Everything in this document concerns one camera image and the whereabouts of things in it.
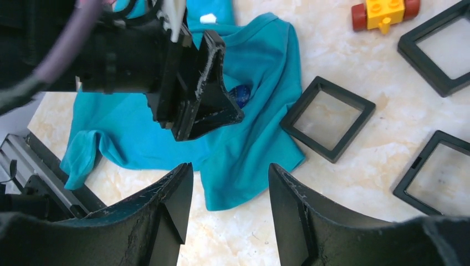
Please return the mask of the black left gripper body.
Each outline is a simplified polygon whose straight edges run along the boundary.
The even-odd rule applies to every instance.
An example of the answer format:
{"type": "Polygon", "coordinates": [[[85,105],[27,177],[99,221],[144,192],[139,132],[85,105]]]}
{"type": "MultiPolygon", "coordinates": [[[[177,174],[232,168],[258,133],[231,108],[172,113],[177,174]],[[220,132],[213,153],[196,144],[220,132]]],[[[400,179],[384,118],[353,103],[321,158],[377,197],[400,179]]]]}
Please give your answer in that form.
{"type": "Polygon", "coordinates": [[[50,91],[71,92],[79,78],[84,92],[143,93],[153,119],[166,129],[193,127],[200,101],[199,59],[183,24],[176,42],[160,16],[119,21],[104,12],[79,54],[50,91]]]}

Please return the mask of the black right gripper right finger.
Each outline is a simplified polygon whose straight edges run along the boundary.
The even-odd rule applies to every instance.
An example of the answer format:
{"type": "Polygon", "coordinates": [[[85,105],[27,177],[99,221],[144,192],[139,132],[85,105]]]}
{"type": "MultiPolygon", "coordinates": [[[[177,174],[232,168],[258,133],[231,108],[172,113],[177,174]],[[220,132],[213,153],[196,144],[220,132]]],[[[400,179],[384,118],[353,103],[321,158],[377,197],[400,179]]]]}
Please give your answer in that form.
{"type": "Polygon", "coordinates": [[[269,167],[281,265],[468,265],[469,218],[387,222],[348,209],[269,167]]]}

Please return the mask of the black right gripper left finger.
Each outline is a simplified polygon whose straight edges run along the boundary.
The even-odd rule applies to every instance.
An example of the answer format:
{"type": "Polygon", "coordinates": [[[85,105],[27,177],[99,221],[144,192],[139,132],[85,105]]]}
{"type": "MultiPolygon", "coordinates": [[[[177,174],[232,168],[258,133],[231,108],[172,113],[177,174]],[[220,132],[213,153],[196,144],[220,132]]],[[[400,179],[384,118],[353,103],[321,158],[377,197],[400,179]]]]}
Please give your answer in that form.
{"type": "Polygon", "coordinates": [[[42,221],[1,214],[2,265],[176,265],[186,241],[193,167],[84,218],[42,221]]]}

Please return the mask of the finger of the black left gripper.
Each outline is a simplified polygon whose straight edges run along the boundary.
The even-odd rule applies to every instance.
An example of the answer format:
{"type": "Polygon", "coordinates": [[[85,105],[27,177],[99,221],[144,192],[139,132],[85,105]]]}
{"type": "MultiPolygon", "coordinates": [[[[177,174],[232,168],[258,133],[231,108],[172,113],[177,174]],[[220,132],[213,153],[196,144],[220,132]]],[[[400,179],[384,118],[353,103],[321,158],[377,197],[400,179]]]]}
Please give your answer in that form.
{"type": "Polygon", "coordinates": [[[223,82],[226,45],[213,30],[199,47],[183,49],[176,83],[177,108],[171,129],[176,141],[190,141],[220,127],[238,124],[244,113],[223,82]]]}

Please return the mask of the teal garment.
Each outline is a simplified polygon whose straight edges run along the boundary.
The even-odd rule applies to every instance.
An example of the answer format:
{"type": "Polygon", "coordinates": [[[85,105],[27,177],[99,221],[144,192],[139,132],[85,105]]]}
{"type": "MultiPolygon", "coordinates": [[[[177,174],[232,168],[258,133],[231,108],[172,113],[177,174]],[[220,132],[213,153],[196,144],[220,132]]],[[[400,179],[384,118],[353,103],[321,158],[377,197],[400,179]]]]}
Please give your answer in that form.
{"type": "Polygon", "coordinates": [[[243,204],[268,187],[268,167],[291,171],[304,154],[280,121],[302,94],[298,38],[294,27],[272,13],[237,26],[231,1],[188,1],[188,27],[199,43],[215,30],[227,51],[223,80],[228,91],[251,87],[242,122],[194,141],[177,142],[152,120],[141,94],[79,92],[66,153],[60,164],[69,176],[65,188],[81,188],[98,152],[131,170],[170,170],[192,162],[200,172],[206,207],[221,211],[243,204]],[[216,24],[201,24],[213,13],[216,24]]]}

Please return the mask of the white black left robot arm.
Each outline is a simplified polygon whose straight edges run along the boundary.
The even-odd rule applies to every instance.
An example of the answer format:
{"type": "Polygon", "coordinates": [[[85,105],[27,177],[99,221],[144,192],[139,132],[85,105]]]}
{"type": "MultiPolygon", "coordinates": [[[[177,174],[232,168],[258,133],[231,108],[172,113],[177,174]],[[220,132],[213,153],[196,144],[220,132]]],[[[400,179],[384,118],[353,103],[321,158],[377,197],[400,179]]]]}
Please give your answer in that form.
{"type": "Polygon", "coordinates": [[[1,114],[42,91],[140,93],[176,141],[197,139],[244,114],[223,83],[226,46],[213,30],[199,46],[185,1],[1,2],[1,114]]]}

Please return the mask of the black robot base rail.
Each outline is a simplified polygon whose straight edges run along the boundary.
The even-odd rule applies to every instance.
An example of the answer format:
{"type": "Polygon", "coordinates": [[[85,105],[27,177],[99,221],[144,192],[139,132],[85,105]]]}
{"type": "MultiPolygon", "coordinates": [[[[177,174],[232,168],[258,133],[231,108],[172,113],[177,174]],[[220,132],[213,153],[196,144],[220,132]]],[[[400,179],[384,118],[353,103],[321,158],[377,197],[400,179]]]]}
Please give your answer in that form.
{"type": "Polygon", "coordinates": [[[106,207],[89,188],[64,188],[69,176],[60,159],[33,133],[25,137],[9,134],[1,144],[1,171],[13,180],[19,193],[6,192],[1,184],[1,211],[23,212],[57,222],[83,218],[106,207]]]}

